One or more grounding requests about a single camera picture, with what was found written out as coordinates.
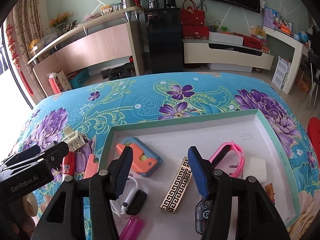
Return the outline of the yellow flower vase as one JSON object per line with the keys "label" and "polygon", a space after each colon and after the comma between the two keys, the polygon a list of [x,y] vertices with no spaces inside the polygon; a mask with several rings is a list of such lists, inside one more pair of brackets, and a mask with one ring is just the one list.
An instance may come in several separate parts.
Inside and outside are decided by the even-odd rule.
{"label": "yellow flower vase", "polygon": [[70,12],[64,12],[62,14],[58,14],[56,18],[53,18],[49,21],[48,28],[55,29],[59,36],[67,33],[67,20],[73,16]]}

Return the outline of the floral blue table cloth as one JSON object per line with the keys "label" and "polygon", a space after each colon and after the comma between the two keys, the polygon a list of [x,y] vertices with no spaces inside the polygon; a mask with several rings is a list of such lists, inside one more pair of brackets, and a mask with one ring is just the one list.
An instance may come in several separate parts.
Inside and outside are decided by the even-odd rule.
{"label": "floral blue table cloth", "polygon": [[26,120],[11,150],[45,149],[67,126],[83,133],[77,156],[81,177],[90,154],[101,157],[113,126],[258,109],[279,139],[293,169],[300,215],[288,228],[301,239],[319,212],[319,162],[313,145],[286,102],[262,80],[231,73],[167,73],[96,83],[43,99]]}

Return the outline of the black water dispenser cabinet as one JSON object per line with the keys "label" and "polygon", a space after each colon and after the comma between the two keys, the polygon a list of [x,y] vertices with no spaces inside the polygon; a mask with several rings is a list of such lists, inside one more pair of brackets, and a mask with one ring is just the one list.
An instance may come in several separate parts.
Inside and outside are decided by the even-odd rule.
{"label": "black water dispenser cabinet", "polygon": [[145,25],[154,74],[183,70],[180,10],[176,0],[146,0]]}

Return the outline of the steel thermos kettle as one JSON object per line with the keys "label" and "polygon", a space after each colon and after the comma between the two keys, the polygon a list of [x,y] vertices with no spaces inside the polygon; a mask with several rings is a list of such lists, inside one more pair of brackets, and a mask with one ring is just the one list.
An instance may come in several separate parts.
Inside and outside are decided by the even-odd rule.
{"label": "steel thermos kettle", "polygon": [[132,17],[129,8],[136,6],[135,0],[121,0],[121,4],[123,9],[125,10],[126,19],[128,22],[130,22],[132,20]]}

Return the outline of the teal shallow cardboard tray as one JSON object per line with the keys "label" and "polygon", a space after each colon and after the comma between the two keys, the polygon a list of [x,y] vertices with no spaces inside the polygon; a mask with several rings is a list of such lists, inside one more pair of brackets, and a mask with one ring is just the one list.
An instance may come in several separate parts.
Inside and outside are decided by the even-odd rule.
{"label": "teal shallow cardboard tray", "polygon": [[261,111],[172,118],[114,126],[103,140],[101,170],[129,152],[111,213],[119,233],[140,187],[139,239],[289,239],[300,213],[286,153]]}

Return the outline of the curved wooden shelf desk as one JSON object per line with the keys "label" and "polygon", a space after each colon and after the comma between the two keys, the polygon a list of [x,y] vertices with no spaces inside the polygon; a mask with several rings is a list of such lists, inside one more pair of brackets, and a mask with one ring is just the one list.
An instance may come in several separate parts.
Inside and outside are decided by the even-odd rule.
{"label": "curved wooden shelf desk", "polygon": [[137,76],[145,74],[144,44],[139,20],[89,34],[87,31],[105,23],[124,18],[129,12],[144,14],[141,7],[130,7],[89,20],[61,35],[33,56],[28,64],[34,63],[33,72],[46,96],[54,94],[48,74],[64,70],[66,74],[102,62],[133,57]]}

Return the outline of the gold black patterned bar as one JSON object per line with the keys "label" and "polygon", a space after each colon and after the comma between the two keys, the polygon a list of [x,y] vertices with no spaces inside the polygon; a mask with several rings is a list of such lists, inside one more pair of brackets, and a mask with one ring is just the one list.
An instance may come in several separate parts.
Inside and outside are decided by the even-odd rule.
{"label": "gold black patterned bar", "polygon": [[192,171],[187,157],[184,157],[178,172],[170,185],[160,209],[175,213],[192,178]]}

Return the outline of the red gift bag on floor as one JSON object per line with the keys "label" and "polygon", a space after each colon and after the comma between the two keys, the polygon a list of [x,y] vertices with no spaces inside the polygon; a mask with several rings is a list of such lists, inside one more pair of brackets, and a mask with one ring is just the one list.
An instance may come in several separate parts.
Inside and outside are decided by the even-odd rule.
{"label": "red gift bag on floor", "polygon": [[56,77],[56,73],[48,73],[48,82],[54,92],[54,94],[59,94],[61,93],[61,90],[59,88],[59,80]]}

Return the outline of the white side desk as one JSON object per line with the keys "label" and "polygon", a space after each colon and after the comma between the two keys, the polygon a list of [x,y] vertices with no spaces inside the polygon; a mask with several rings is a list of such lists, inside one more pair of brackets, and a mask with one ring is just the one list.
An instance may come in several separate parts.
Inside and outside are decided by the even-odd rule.
{"label": "white side desk", "polygon": [[271,53],[275,55],[276,58],[277,56],[281,56],[291,61],[287,81],[282,88],[285,94],[289,94],[295,83],[302,57],[303,55],[308,57],[309,49],[285,33],[267,26],[263,26],[263,30],[266,33],[268,47],[270,48]]}

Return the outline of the red handbag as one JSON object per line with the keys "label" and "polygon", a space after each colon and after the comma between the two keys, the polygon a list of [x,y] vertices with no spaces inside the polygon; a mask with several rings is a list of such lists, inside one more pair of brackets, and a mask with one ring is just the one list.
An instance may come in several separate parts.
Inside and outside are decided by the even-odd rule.
{"label": "red handbag", "polygon": [[[184,4],[190,2],[192,6],[185,9]],[[184,0],[181,7],[181,25],[204,26],[205,13],[197,8],[193,0]]]}

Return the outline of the orange blue toy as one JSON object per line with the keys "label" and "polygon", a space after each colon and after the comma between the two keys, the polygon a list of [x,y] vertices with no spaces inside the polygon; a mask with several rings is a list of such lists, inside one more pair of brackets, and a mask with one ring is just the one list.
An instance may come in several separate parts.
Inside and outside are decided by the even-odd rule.
{"label": "orange blue toy", "polygon": [[94,176],[99,168],[99,160],[96,159],[94,154],[90,154],[87,162],[87,166],[84,173],[84,179]]}
{"label": "orange blue toy", "polygon": [[121,154],[126,146],[133,151],[131,169],[138,175],[149,178],[161,166],[163,159],[136,137],[127,137],[116,145],[118,154]]}

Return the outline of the white plastic clip holder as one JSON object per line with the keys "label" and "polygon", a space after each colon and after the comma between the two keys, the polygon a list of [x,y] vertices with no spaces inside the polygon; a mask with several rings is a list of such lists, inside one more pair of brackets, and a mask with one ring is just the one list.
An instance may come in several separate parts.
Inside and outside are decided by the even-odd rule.
{"label": "white plastic clip holder", "polygon": [[76,152],[85,145],[85,140],[81,132],[74,131],[70,126],[63,130],[65,137],[63,141],[68,145],[69,151]]}

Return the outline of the white smartwatch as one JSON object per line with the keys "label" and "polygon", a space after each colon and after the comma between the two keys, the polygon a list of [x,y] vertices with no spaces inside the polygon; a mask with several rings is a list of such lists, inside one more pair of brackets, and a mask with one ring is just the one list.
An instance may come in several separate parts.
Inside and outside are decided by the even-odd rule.
{"label": "white smartwatch", "polygon": [[138,181],[130,174],[126,183],[133,182],[135,185],[129,191],[124,201],[111,200],[111,210],[120,218],[129,218],[140,213],[147,200],[147,193],[139,188]]}

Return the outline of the white square box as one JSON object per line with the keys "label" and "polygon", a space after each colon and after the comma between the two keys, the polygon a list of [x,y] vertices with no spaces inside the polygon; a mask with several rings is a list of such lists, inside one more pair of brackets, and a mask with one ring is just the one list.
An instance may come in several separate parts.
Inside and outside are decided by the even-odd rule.
{"label": "white square box", "polygon": [[267,180],[266,161],[263,158],[248,157],[244,164],[243,178],[249,176],[255,177],[260,184],[264,184]]}

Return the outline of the black toy car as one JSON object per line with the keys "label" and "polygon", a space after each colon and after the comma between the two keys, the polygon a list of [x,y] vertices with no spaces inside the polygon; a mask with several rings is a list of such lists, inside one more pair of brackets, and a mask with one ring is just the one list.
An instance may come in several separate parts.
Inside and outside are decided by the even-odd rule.
{"label": "black toy car", "polygon": [[211,204],[211,201],[202,198],[195,207],[195,230],[200,235],[203,234],[208,222]]}

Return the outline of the red round stool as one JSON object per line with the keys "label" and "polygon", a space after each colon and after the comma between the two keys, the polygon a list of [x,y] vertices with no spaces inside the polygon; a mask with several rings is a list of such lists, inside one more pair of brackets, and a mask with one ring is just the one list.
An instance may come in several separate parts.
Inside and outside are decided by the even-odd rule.
{"label": "red round stool", "polygon": [[317,159],[320,159],[320,120],[312,117],[308,122],[308,137],[311,141]]}

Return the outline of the white tv console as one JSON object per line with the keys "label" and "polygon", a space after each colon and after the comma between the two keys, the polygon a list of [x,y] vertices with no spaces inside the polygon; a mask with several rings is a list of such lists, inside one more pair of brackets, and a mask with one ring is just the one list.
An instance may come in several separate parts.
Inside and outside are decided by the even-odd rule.
{"label": "white tv console", "polygon": [[250,73],[254,68],[270,70],[274,56],[246,46],[185,39],[184,62],[207,64],[210,70],[226,70]]}

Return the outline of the magenta lighter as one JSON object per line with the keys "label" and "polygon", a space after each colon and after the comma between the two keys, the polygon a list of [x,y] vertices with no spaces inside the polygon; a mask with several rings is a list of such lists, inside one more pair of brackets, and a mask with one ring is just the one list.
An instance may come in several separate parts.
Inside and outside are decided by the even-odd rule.
{"label": "magenta lighter", "polygon": [[137,217],[131,217],[119,235],[120,240],[137,240],[143,230],[145,222]]}

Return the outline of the red glue bottle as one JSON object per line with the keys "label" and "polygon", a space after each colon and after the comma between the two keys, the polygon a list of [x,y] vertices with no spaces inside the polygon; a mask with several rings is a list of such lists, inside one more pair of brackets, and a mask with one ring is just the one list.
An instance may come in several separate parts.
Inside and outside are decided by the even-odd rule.
{"label": "red glue bottle", "polygon": [[69,151],[62,161],[62,180],[67,176],[74,176],[75,172],[75,153]]}

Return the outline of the red hanging ornament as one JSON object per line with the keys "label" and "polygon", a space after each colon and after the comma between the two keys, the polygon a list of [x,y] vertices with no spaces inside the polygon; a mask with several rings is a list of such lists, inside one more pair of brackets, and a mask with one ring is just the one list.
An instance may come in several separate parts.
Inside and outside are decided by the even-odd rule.
{"label": "red hanging ornament", "polygon": [[12,62],[14,63],[17,71],[18,71],[18,74],[27,90],[27,92],[29,93],[30,96],[33,95],[33,91],[32,89],[30,88],[22,70],[21,70],[21,64],[20,64],[20,57],[16,51],[16,41],[14,40],[13,38],[13,27],[12,25],[8,25],[7,28],[6,28],[6,31],[5,31],[6,35],[7,35],[7,38],[8,38],[8,46],[9,46],[9,50],[11,52],[11,57],[12,57]]}

